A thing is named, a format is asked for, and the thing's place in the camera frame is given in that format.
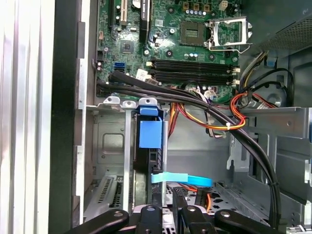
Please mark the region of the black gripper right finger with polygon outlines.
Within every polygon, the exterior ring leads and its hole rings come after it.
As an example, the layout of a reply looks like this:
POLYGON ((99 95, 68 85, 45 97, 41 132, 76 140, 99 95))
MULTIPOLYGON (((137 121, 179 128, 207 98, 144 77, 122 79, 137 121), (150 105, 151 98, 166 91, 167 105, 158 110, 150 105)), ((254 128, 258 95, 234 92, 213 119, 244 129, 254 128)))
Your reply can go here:
POLYGON ((276 234, 277 230, 232 210, 217 211, 214 216, 197 206, 180 209, 180 233, 191 234, 276 234))

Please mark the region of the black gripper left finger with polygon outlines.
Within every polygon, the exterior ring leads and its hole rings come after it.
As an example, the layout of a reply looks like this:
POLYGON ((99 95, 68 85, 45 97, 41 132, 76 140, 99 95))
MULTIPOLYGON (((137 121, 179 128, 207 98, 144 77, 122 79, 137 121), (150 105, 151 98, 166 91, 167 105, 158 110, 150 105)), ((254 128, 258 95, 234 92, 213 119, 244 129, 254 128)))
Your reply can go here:
POLYGON ((162 210, 144 205, 138 212, 129 214, 111 209, 67 231, 68 234, 161 234, 162 210))

